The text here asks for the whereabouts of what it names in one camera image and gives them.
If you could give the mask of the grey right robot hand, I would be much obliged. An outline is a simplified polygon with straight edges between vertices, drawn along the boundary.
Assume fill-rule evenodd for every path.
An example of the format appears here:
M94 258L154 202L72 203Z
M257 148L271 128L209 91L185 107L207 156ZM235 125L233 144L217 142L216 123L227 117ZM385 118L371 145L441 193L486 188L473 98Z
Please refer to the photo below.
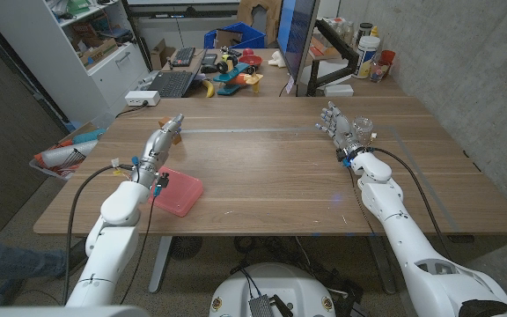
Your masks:
M350 162L364 150L352 123L333 101L328 101L327 107L321 110L320 119L322 123L316 123L315 127L330 136L339 161Z

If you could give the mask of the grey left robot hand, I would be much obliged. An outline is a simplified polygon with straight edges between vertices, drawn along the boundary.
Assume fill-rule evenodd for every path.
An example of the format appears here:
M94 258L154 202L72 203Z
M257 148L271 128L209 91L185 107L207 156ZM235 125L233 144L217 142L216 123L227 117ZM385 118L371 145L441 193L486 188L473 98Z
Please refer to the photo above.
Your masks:
M183 119L184 115L178 114L151 134L144 145L136 169L131 174L133 182L147 188L152 186L157 170L167 161L171 145L180 137Z

